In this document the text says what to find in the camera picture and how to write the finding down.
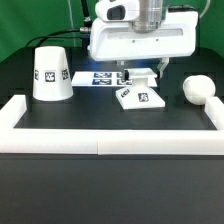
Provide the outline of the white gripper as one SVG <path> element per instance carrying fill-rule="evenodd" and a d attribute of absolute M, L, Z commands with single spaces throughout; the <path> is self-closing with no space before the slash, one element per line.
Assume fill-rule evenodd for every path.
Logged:
<path fill-rule="evenodd" d="M 161 58 L 162 78 L 168 57 L 189 56 L 195 50 L 197 11 L 168 5 L 167 0 L 100 0 L 90 35 L 90 54 L 96 61 Z M 130 73 L 124 70 L 123 80 Z"/>

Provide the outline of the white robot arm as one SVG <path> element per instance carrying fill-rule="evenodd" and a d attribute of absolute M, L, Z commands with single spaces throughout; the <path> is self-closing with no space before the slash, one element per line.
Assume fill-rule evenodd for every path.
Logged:
<path fill-rule="evenodd" d="M 119 63 L 158 59 L 163 72 L 172 57 L 191 55 L 196 46 L 198 12 L 169 0 L 100 0 L 90 35 L 96 61 Z"/>

